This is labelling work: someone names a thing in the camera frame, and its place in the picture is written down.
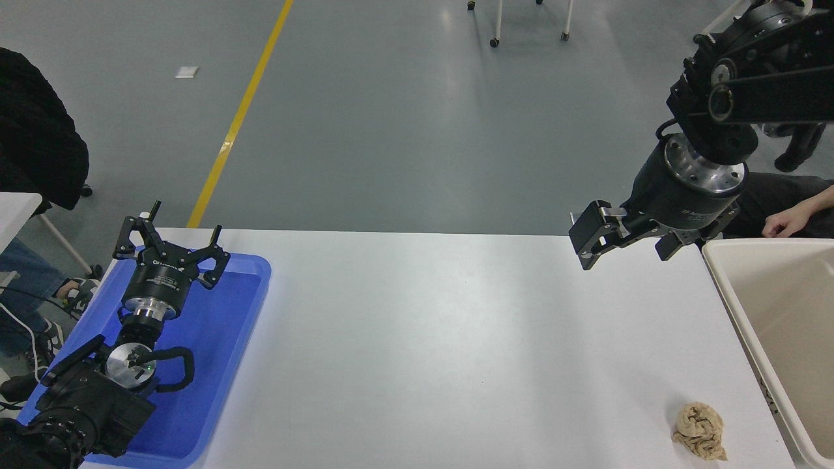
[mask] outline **beige bin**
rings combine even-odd
[[[834,469],[834,240],[717,240],[703,254],[797,465]]]

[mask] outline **gray floor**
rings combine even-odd
[[[578,0],[563,43],[566,0],[507,2],[493,49],[497,2],[297,0],[202,225],[563,235],[571,210],[627,198],[692,35],[729,3]],[[90,262],[155,199],[158,225],[185,225],[282,6],[0,4],[0,44],[88,142],[94,196],[49,215]],[[834,178],[832,148],[797,173]],[[21,236],[79,274],[40,226]]]

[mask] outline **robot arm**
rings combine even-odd
[[[207,247],[191,251],[162,240],[153,227],[159,209],[150,216],[127,217],[113,252],[115,259],[135,259],[136,270],[122,297],[129,314],[115,343],[93,337],[58,362],[41,380],[47,387],[38,400],[40,413],[27,425],[0,419],[0,461],[11,469],[76,468],[89,453],[121,456],[156,406],[154,392],[173,392],[191,383],[193,353],[186,347],[156,349],[166,320],[182,312],[194,280],[213,288],[220,280],[229,253],[217,245],[215,228]],[[135,258],[130,234],[138,231],[145,249]],[[198,264],[212,258],[215,267],[203,274]],[[160,384],[158,361],[183,359],[185,373],[177,383]]]
[[[823,122],[834,120],[834,11],[803,17],[777,0],[694,40],[698,51],[684,60],[666,100],[675,118],[657,130],[630,198],[619,208],[591,202],[570,228],[585,270],[605,252],[646,237],[661,237],[662,260],[716,237],[738,213],[745,161],[758,145],[750,124],[779,123],[792,132],[781,157],[790,167],[816,147]],[[662,134],[672,124],[682,134]]]

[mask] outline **crumpled cloth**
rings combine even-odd
[[[715,409],[703,402],[691,402],[678,413],[677,431],[672,440],[701,459],[726,461],[727,453],[721,446],[723,431],[724,421]]]

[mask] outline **person's hand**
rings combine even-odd
[[[812,209],[808,209],[801,204],[795,205],[790,209],[767,217],[765,219],[765,229],[761,231],[761,235],[765,238],[787,238],[805,228],[808,219],[813,214]]]

